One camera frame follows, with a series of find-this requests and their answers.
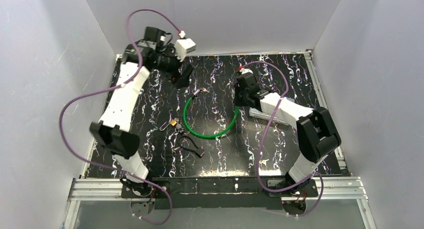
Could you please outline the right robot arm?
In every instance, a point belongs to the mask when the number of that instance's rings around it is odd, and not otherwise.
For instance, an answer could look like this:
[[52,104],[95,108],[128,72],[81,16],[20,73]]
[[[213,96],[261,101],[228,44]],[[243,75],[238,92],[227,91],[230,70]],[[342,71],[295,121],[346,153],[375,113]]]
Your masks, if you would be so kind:
[[342,143],[330,112],[324,107],[305,107],[276,92],[261,89],[249,69],[240,69],[235,79],[236,106],[254,108],[270,115],[268,127],[277,118],[297,132],[300,154],[284,175],[285,187],[268,188],[257,175],[259,185],[267,192],[282,193],[308,181],[319,164]]

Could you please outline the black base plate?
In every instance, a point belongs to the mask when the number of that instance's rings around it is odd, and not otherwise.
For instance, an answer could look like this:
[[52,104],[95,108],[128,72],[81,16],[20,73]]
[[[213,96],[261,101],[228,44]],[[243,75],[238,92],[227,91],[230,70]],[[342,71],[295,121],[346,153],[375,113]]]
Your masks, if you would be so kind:
[[281,197],[302,197],[304,183],[292,187],[283,176],[154,177],[154,185],[122,176],[123,199],[145,199],[156,210],[183,208],[279,209]]

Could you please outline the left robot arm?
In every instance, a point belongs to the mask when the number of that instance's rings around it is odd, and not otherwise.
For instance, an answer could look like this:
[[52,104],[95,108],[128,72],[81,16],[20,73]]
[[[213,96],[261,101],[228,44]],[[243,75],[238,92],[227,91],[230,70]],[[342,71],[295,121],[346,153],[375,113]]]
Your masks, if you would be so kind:
[[130,133],[133,110],[140,91],[153,70],[161,72],[176,88],[187,88],[193,71],[191,65],[180,70],[185,57],[196,49],[196,44],[181,30],[175,43],[167,42],[167,32],[148,26],[144,37],[129,44],[120,59],[117,84],[98,122],[92,122],[90,133],[98,144],[111,152],[124,170],[121,182],[136,195],[146,197],[152,186],[144,181],[149,170],[138,152],[140,137]]

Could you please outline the small dark key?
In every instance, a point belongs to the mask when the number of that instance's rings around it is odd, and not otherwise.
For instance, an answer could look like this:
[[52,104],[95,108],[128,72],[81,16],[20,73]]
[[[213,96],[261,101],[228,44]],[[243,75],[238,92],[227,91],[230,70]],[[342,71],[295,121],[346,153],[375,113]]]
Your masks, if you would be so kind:
[[182,126],[180,123],[177,123],[177,124],[175,125],[175,130],[176,130],[179,134],[182,134],[182,135],[185,133],[185,130],[184,130],[183,126]]

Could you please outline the small brass padlock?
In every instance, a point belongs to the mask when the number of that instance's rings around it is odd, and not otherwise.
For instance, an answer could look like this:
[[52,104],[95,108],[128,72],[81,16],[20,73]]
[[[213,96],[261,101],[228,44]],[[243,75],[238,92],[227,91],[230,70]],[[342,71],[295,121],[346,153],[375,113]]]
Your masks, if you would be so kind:
[[165,131],[168,127],[170,127],[170,126],[171,126],[171,127],[174,127],[174,126],[178,123],[178,121],[179,121],[179,119],[178,119],[178,118],[171,119],[170,121],[163,123],[163,124],[160,126],[159,130],[160,130],[161,132],[163,132],[163,131]]

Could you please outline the clear plastic parts box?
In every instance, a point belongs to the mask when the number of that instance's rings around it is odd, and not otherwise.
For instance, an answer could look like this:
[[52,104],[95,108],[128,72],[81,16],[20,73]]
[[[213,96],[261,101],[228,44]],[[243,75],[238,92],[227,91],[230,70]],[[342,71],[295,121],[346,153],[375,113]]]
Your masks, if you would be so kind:
[[251,107],[248,110],[250,117],[262,120],[270,120],[277,107],[276,113],[272,119],[273,122],[287,126],[296,127],[296,122],[300,117],[300,105],[295,103],[293,98],[281,98],[277,93],[266,95],[260,101],[259,109]]

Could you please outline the green cable lock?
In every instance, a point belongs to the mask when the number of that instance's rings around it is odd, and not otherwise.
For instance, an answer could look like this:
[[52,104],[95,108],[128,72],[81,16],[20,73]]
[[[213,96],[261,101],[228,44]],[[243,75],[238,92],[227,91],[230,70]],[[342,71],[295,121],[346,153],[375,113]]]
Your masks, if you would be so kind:
[[220,137],[222,137],[222,136],[224,136],[224,135],[226,135],[229,131],[230,131],[230,129],[232,129],[233,128],[233,126],[236,124],[236,121],[237,121],[237,118],[238,118],[238,115],[239,115],[239,107],[238,106],[235,106],[234,107],[234,115],[233,115],[233,118],[232,118],[232,120],[231,120],[231,122],[230,122],[230,124],[224,129],[224,130],[222,130],[222,131],[219,131],[219,132],[217,132],[217,133],[214,133],[214,134],[201,134],[201,133],[198,133],[198,132],[196,132],[193,128],[191,128],[191,126],[189,125],[189,123],[188,123],[188,107],[189,107],[189,105],[191,104],[191,102],[196,98],[196,97],[198,97],[199,96],[199,94],[201,93],[201,92],[208,92],[208,90],[206,89],[206,88],[204,88],[204,87],[201,87],[201,88],[199,88],[199,89],[196,89],[194,92],[193,92],[193,94],[189,97],[189,99],[186,101],[186,103],[184,104],[184,107],[183,107],[183,111],[182,111],[182,122],[183,122],[183,125],[186,127],[186,129],[193,135],[193,136],[195,136],[195,137],[197,137],[197,138],[200,138],[200,139],[216,139],[216,138],[220,138]]

